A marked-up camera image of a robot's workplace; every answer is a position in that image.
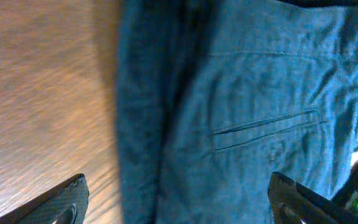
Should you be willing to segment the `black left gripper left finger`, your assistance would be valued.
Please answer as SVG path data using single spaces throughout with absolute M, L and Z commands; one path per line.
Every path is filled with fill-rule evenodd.
M 84 174 L 56 185 L 0 217 L 0 224 L 83 224 L 90 192 Z

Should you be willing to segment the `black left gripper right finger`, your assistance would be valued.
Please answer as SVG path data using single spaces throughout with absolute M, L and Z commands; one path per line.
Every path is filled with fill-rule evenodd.
M 268 199 L 275 224 L 358 224 L 358 200 L 346 209 L 279 172 L 273 172 Z

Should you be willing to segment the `dark blue shorts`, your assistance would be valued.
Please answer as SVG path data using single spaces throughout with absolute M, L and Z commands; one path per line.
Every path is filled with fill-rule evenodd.
M 272 223 L 279 171 L 331 198 L 358 146 L 358 1 L 125 1 L 124 223 Z

